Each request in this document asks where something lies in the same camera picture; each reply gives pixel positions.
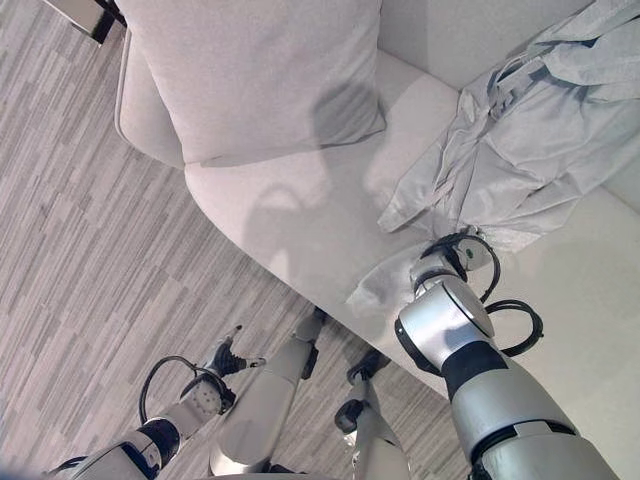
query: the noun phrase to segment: gray carpet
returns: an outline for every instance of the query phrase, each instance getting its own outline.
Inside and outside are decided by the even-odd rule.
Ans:
[[[207,221],[181,172],[113,128],[123,30],[98,48],[39,0],[0,0],[0,462],[42,471],[136,426],[162,355],[203,358],[243,323],[242,353],[268,356],[312,308]],[[366,345],[338,324],[318,347],[275,460],[349,478],[332,417]],[[249,374],[232,379],[237,391]],[[150,410],[189,376],[168,367]],[[376,378],[416,479],[463,478],[446,401],[395,365]],[[204,476],[206,437],[163,478]]]

